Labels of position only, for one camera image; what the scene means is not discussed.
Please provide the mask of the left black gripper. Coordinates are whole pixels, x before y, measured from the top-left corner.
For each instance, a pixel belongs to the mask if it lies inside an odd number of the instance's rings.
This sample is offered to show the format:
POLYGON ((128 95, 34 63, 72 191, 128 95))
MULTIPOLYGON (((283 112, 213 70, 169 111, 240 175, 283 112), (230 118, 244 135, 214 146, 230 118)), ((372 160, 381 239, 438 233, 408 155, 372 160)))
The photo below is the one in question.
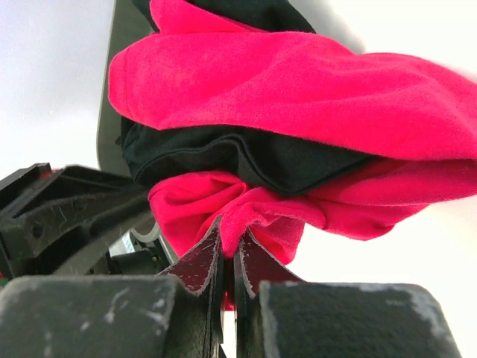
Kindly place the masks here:
POLYGON ((1 277, 84 275, 130 229, 151 219, 130 178, 47 163, 1 179, 1 277))

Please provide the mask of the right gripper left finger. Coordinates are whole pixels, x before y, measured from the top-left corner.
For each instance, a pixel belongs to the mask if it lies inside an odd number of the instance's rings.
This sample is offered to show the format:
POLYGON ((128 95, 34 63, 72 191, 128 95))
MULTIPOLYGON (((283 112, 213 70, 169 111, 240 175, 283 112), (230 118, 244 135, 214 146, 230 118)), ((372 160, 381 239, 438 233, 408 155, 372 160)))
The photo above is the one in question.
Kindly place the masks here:
POLYGON ((71 229, 62 263, 1 291, 3 357, 221 357, 223 257, 216 226, 159 274, 90 275, 141 215, 71 229))

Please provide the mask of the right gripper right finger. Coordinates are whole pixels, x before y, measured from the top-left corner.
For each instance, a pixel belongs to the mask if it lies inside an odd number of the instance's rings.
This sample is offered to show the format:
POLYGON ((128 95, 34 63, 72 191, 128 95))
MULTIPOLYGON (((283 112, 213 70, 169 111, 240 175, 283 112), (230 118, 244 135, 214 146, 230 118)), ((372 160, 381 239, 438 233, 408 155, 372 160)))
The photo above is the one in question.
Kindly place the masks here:
POLYGON ((233 258, 238 357, 453 358, 440 304, 401 283, 310 283, 251 233, 233 258))

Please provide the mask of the black t shirt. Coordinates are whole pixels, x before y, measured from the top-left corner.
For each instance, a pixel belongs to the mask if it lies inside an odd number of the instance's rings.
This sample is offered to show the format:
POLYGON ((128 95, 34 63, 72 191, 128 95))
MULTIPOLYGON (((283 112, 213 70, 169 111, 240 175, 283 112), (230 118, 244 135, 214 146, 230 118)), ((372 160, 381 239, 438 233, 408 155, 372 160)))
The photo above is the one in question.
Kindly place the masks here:
POLYGON ((163 2, 174 24, 221 20, 256 34, 200 28, 152 35, 119 52, 110 64, 109 97, 122 115, 121 152, 134 180, 153 185, 192 172, 225 171, 251 186, 300 195, 373 162, 373 155, 280 134, 289 113, 268 110, 282 64, 281 31, 311 25, 287 1, 187 1, 186 12, 163 2))

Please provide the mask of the red t shirt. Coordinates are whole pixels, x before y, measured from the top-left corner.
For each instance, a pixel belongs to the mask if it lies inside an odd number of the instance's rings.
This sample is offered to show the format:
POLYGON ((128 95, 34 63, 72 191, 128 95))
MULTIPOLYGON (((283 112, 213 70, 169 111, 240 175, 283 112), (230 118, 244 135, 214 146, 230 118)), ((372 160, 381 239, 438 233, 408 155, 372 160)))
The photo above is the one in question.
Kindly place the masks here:
MULTIPOLYGON (((174 24, 159 6, 168 2, 184 14, 187 1, 147 2, 139 8, 154 32, 190 34, 221 26, 232 33, 258 32, 243 22, 208 25, 204 15, 194 25, 174 24)), ((276 124, 274 131, 371 154, 373 162, 300 195, 251 186, 225 171, 142 184, 177 254, 184 255, 219 220, 226 257, 251 231, 286 264, 306 224, 368 240, 430 204, 476 194, 475 83, 419 57, 355 54, 313 28, 281 31, 279 37, 284 52, 282 64, 274 66, 276 81, 258 94, 271 96, 269 111, 297 121, 276 124)))

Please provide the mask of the dark green tray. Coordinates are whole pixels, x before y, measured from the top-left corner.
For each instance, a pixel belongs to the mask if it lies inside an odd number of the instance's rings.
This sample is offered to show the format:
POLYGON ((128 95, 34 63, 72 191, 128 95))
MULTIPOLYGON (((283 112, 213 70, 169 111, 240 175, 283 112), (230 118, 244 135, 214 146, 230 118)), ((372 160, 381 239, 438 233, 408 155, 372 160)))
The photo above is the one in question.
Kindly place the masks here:
MULTIPOLYGON (((113 57, 127 46, 152 32, 150 23, 138 8, 147 5, 147 1, 113 2, 113 20, 110 29, 107 63, 111 63, 113 57)), ((129 177, 129 168, 121 154, 120 134, 121 116, 110 105, 107 85, 105 84, 98 122, 98 165, 104 172, 129 177)), ((126 232, 110 248, 110 253, 117 255, 134 252, 131 240, 135 238, 144 239, 148 244, 161 247, 170 263, 177 260, 177 255, 163 237, 159 226, 152 219, 137 226, 132 232, 126 232)))

